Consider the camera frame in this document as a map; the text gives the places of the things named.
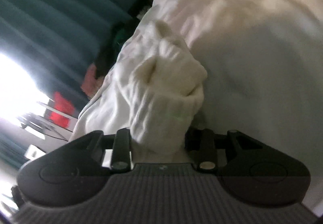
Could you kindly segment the white sweatshirt garment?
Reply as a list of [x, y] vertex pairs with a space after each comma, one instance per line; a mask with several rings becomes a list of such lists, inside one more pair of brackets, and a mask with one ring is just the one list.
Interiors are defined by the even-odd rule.
[[136, 147], [171, 156], [204, 100], [205, 68], [163, 21], [137, 28], [98, 92], [81, 111], [72, 133], [113, 134], [128, 128]]

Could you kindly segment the dark clothes pile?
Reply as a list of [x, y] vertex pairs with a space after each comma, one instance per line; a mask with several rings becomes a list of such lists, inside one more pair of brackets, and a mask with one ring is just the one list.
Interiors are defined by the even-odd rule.
[[112, 27], [107, 41], [94, 60], [95, 79], [107, 75], [115, 64], [124, 43], [134, 34], [140, 20], [150, 8], [150, 5], [146, 5], [135, 18], [126, 22], [119, 22]]

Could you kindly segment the pink clothing pile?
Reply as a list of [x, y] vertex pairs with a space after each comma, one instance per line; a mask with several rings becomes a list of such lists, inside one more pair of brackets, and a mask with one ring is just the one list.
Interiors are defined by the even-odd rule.
[[105, 77], [103, 75], [97, 75], [96, 65], [91, 64], [86, 71], [83, 83], [81, 85], [81, 90], [86, 94], [88, 99], [92, 99], [94, 95], [101, 88]]

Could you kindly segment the red bag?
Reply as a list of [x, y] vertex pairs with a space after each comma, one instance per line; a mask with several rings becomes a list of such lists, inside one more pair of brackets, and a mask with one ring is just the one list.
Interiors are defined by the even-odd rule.
[[[54, 109], [70, 116], [72, 116], [75, 111], [75, 107], [72, 102], [65, 99], [59, 92], [54, 92]], [[68, 128], [70, 123], [69, 118], [53, 111], [49, 116], [49, 120], [62, 128]]]

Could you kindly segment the pastel pink blue quilt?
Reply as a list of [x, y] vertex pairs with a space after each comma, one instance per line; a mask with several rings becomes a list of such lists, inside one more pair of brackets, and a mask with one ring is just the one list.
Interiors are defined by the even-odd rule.
[[[322, 0], [154, 0], [138, 27], [152, 21], [207, 72], [190, 126], [237, 129], [299, 159], [313, 177], [304, 203], [321, 214]], [[162, 156], [132, 142], [136, 162], [188, 159], [183, 146]]]

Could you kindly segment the teal curtain right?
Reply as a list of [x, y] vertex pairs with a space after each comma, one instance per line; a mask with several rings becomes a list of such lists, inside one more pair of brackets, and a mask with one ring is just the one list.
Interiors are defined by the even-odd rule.
[[41, 91], [76, 107], [81, 84], [115, 24], [137, 0], [1, 0], [1, 53], [28, 71]]

